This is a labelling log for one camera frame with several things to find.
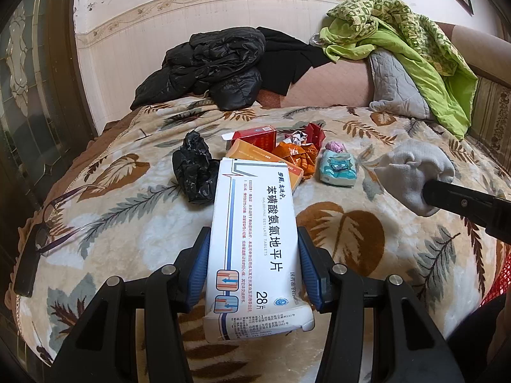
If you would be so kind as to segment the red crumpled wrapper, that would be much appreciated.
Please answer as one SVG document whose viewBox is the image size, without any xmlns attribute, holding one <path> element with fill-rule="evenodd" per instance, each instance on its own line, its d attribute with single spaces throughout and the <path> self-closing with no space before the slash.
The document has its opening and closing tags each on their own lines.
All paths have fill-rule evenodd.
<svg viewBox="0 0 511 383">
<path fill-rule="evenodd" d="M 305 133 L 307 135 L 307 144 L 313 144 L 316 150 L 320 151 L 323 141 L 326 139 L 324 130 L 315 123 L 308 123 L 305 127 Z"/>
</svg>

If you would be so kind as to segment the white sock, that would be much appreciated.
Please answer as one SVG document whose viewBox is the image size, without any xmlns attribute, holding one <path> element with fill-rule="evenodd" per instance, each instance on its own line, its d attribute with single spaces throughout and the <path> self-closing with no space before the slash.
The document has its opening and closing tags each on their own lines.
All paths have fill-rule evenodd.
<svg viewBox="0 0 511 383">
<path fill-rule="evenodd" d="M 455 176 L 453 164 L 439 147 L 414 139 L 381 156 L 374 172 L 389 194 L 422 217 L 438 212 L 423 198 L 425 184 L 431 180 L 452 183 Z"/>
</svg>

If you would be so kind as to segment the red plastic trash basket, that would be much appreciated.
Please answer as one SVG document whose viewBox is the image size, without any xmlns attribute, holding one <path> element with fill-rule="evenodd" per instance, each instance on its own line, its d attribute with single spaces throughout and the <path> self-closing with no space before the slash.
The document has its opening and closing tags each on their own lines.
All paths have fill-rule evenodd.
<svg viewBox="0 0 511 383">
<path fill-rule="evenodd" d="M 507 255 L 500 272 L 496 276 L 494 283 L 492 284 L 488 295 L 485 296 L 481 302 L 481 306 L 491 302 L 492 300 L 504 295 L 507 292 L 508 287 L 511 283 L 511 256 Z"/>
</svg>

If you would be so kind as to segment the green patterned quilt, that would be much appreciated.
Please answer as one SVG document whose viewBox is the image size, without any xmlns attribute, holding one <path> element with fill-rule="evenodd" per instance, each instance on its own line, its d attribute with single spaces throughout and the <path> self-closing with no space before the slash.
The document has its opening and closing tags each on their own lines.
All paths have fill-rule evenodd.
<svg viewBox="0 0 511 383">
<path fill-rule="evenodd" d="M 362 60 L 379 48 L 390 51 L 440 125 L 464 138 L 478 78 L 437 23 L 401 0 L 345 0 L 326 15 L 332 22 L 319 38 L 330 60 Z"/>
</svg>

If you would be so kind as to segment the teal tissue packet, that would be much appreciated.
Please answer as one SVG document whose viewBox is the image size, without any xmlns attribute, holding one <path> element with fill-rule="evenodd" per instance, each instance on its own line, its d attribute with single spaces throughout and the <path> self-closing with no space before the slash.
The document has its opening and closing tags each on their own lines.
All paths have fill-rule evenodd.
<svg viewBox="0 0 511 383">
<path fill-rule="evenodd" d="M 337 187 L 353 187 L 358 178 L 353 155 L 348 152 L 324 150 L 319 172 L 323 183 Z"/>
</svg>

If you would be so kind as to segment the pink crumpled paper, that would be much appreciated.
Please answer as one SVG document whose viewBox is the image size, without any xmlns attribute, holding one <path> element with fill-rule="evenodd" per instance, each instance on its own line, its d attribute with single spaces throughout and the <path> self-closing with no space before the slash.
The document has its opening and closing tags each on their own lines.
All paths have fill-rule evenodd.
<svg viewBox="0 0 511 383">
<path fill-rule="evenodd" d="M 339 141 L 330 141 L 326 144 L 325 148 L 335 153 L 343 153 L 347 151 L 344 144 Z"/>
</svg>

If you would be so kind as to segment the black plastic bag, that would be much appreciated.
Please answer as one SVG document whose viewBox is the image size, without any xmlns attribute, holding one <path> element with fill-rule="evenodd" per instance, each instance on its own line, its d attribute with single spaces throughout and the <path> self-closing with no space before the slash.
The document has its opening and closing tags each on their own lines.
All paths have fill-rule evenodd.
<svg viewBox="0 0 511 383">
<path fill-rule="evenodd" d="M 179 186 L 191 204 L 210 204 L 215 199 L 220 161 L 197 131 L 186 134 L 172 154 L 172 166 Z"/>
</svg>

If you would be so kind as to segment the striped brown headboard cushion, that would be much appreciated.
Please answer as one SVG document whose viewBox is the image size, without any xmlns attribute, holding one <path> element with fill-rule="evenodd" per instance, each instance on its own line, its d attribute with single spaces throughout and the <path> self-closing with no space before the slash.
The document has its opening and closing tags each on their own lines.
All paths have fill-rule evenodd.
<svg viewBox="0 0 511 383">
<path fill-rule="evenodd" d="M 469 134 L 504 166 L 510 160 L 510 43 L 461 25 L 440 23 L 478 77 Z"/>
</svg>

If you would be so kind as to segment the black cloth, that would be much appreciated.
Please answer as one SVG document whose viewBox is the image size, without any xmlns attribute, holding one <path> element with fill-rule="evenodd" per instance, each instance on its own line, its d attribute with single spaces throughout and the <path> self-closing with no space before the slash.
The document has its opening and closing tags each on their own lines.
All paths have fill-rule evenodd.
<svg viewBox="0 0 511 383">
<path fill-rule="evenodd" d="M 311 67 L 321 67 L 330 62 L 320 47 L 312 46 L 281 31 L 258 27 L 266 46 L 257 62 L 262 77 L 261 89 L 282 96 L 287 95 Z"/>
</svg>

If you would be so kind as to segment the red cigarette box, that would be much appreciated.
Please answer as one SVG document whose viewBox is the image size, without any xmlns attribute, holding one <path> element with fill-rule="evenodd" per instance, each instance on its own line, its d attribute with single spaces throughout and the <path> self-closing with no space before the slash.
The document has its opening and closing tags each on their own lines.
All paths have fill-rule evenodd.
<svg viewBox="0 0 511 383">
<path fill-rule="evenodd" d="M 276 136 L 276 129 L 271 125 L 265 125 L 245 130 L 227 132 L 222 135 L 222 139 L 226 143 L 227 150 L 234 144 L 234 142 L 236 142 L 236 140 L 241 139 L 246 143 L 257 146 L 258 148 L 271 151 L 277 144 Z"/>
</svg>

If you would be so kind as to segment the grey quilted pillow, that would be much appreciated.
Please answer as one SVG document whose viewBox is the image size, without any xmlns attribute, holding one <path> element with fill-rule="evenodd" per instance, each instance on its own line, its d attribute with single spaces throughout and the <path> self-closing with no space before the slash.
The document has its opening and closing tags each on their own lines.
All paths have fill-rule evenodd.
<svg viewBox="0 0 511 383">
<path fill-rule="evenodd" d="M 415 119 L 433 118 L 426 100 L 392 52 L 376 49 L 370 53 L 369 63 L 374 87 L 369 104 L 372 111 Z"/>
</svg>

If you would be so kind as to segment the orange box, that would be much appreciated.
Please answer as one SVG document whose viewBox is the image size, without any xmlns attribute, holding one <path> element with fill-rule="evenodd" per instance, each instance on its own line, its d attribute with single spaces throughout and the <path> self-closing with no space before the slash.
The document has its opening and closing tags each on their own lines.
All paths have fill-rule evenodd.
<svg viewBox="0 0 511 383">
<path fill-rule="evenodd" d="M 255 146 L 254 144 L 242 141 L 242 139 L 236 139 L 234 144 L 227 151 L 226 157 L 257 162 L 283 162 L 287 164 L 291 188 L 293 191 L 296 190 L 303 179 L 304 171 L 302 168 L 270 152 L 267 152 L 266 150 Z"/>
</svg>

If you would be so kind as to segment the eyeglasses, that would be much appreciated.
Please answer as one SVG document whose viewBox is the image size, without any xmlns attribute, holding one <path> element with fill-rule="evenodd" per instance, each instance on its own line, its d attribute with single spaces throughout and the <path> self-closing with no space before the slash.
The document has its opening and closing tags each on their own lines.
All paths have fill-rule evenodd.
<svg viewBox="0 0 511 383">
<path fill-rule="evenodd" d="M 96 193 L 103 192 L 105 189 L 105 187 L 98 184 L 85 184 L 49 201 L 42 210 L 42 222 L 35 229 L 35 252 L 38 255 L 50 252 L 89 226 L 89 224 L 85 224 L 80 227 L 74 227 L 65 222 L 63 214 L 65 207 L 77 195 L 86 190 Z"/>
</svg>

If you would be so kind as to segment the black phone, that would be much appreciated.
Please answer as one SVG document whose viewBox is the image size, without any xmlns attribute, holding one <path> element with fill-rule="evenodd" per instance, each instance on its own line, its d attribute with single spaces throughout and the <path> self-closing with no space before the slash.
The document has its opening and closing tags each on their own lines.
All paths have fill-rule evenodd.
<svg viewBox="0 0 511 383">
<path fill-rule="evenodd" d="M 46 244 L 49 232 L 46 223 L 35 224 L 31 229 L 14 281 L 14 293 L 17 295 L 32 297 L 37 266 L 41 257 L 39 250 Z"/>
</svg>

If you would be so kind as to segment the orange foil wrapper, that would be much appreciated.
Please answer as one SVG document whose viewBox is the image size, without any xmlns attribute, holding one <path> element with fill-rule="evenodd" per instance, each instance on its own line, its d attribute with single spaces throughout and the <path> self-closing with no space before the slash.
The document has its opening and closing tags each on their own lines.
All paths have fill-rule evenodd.
<svg viewBox="0 0 511 383">
<path fill-rule="evenodd" d="M 314 176 L 318 156 L 318 150 L 314 144 L 298 145 L 282 141 L 273 149 L 272 153 L 301 168 L 304 179 Z"/>
</svg>

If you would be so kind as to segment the white medicine box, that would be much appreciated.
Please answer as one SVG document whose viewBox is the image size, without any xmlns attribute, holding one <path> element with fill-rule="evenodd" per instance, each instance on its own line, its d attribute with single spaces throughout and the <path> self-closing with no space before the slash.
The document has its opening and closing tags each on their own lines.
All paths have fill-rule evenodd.
<svg viewBox="0 0 511 383">
<path fill-rule="evenodd" d="M 287 165 L 223 158 L 205 281 L 208 342 L 314 328 Z"/>
</svg>

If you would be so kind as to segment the leaf-patterned beige blanket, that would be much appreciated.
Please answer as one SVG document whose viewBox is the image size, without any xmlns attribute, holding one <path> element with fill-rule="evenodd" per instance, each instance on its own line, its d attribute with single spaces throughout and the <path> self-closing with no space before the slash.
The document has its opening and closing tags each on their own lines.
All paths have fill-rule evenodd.
<svg viewBox="0 0 511 383">
<path fill-rule="evenodd" d="M 142 106 L 19 231 L 5 303 L 51 382 L 507 381 L 510 168 L 346 106 Z"/>
</svg>

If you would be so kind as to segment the black puffer jacket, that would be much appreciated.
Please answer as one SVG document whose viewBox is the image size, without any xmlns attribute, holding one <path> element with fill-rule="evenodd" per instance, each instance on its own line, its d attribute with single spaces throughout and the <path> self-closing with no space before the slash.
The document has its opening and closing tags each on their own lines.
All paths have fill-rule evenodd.
<svg viewBox="0 0 511 383">
<path fill-rule="evenodd" d="M 266 39 L 251 27 L 197 33 L 165 53 L 161 69 L 135 90 L 132 110 L 185 95 L 207 95 L 222 111 L 252 106 L 263 78 L 257 62 Z"/>
</svg>

